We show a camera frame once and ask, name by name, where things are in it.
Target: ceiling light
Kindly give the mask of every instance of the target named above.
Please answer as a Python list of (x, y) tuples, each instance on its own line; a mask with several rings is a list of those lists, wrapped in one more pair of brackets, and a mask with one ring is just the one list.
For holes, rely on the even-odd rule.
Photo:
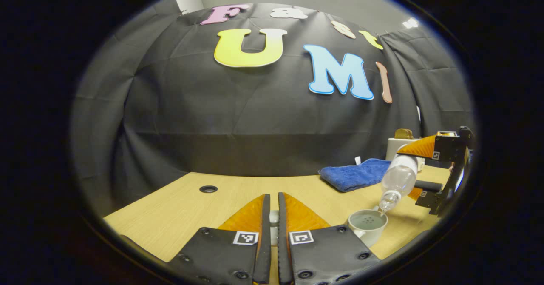
[(410, 18), (408, 21), (405, 21), (402, 23), (407, 29), (410, 28), (416, 28), (417, 27), (417, 20)]

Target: wooden table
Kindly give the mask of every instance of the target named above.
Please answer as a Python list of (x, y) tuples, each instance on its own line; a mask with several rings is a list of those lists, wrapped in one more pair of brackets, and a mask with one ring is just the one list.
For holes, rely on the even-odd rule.
[[(445, 184), (449, 171), (424, 166), (418, 179)], [(212, 194), (199, 191), (204, 185), (218, 190)], [(303, 177), (231, 177), (191, 172), (152, 194), (105, 217), (117, 233), (131, 238), (156, 257), (169, 262), (200, 227), (217, 228), (247, 202), (261, 194), (270, 194), (270, 209), (278, 210), (278, 192), (294, 196), (330, 225), (346, 222), (348, 215), (378, 205), (379, 184), (351, 192), (338, 192), (319, 178)], [(379, 241), (370, 249), (383, 259), (437, 223), (429, 209), (404, 197), (387, 213), (389, 223)], [(278, 284), (277, 249), (272, 247), (270, 284)]]

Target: letter cutout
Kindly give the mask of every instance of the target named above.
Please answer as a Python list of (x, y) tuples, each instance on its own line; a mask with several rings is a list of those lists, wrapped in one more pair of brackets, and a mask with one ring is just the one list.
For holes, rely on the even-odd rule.
[(257, 54), (248, 54), (241, 50), (241, 43), (250, 29), (230, 29), (217, 33), (219, 42), (215, 47), (215, 60), (229, 67), (259, 67), (272, 64), (283, 54), (282, 36), (287, 31), (282, 29), (261, 29), (266, 35), (264, 50)]
[(277, 8), (273, 9), (270, 16), (274, 18), (296, 18), (306, 19), (308, 16), (304, 15), (303, 11), (295, 8)]
[(376, 43), (377, 41), (377, 38), (376, 37), (373, 37), (370, 33), (368, 33), (367, 31), (359, 31), (359, 33), (363, 34), (365, 36), (365, 38), (367, 39), (367, 41), (369, 43), (371, 43), (371, 45), (373, 45), (374, 47), (380, 49), (380, 50), (383, 50), (383, 47), (379, 44), (379, 43)]
[(215, 8), (212, 8), (213, 12), (210, 14), (210, 17), (202, 21), (200, 24), (209, 25), (210, 23), (225, 22), (229, 20), (229, 18), (225, 17), (225, 15), (234, 17), (238, 15), (240, 9), (247, 8), (249, 8), (249, 5), (247, 4), (235, 4), (233, 6), (216, 6)]
[(344, 60), (340, 65), (330, 52), (321, 46), (304, 45), (312, 57), (313, 64), (313, 82), (309, 84), (309, 89), (313, 93), (330, 95), (334, 92), (334, 86), (330, 85), (327, 73), (331, 76), (336, 88), (342, 95), (348, 91), (349, 80), (351, 78), (351, 94), (354, 97), (366, 100), (372, 100), (374, 94), (368, 87), (367, 77), (363, 69), (363, 59), (355, 54), (345, 54)]
[(381, 96), (383, 97), (383, 101), (391, 104), (393, 103), (393, 97), (391, 97), (391, 91), (389, 90), (389, 80), (387, 79), (387, 69), (385, 69), (385, 66), (383, 66), (383, 64), (380, 62), (376, 62), (376, 66), (378, 70), (380, 71), (381, 85), (383, 87), (383, 92), (381, 93)]
[(331, 21), (331, 23), (336, 31), (342, 33), (343, 35), (346, 35), (349, 38), (355, 39), (355, 34), (353, 34), (347, 26), (341, 24), (338, 21)]

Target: yellow letter u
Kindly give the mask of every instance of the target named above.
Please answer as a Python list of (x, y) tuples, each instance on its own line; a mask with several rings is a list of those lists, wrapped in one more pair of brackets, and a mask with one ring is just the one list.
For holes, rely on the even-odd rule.
[(264, 50), (257, 54), (248, 54), (241, 50), (241, 43), (244, 36), (251, 33), (250, 29), (230, 29), (217, 33), (220, 38), (215, 47), (215, 60), (229, 67), (259, 67), (276, 62), (283, 53), (282, 36), (287, 31), (261, 29), (260, 32), (266, 35), (266, 43)]

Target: clear plastic bottle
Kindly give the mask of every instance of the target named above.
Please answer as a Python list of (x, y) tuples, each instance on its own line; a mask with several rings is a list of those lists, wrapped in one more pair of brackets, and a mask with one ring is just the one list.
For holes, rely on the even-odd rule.
[(416, 157), (395, 155), (381, 181), (383, 194), (379, 207), (383, 213), (396, 207), (400, 198), (412, 192), (416, 184), (416, 176)]

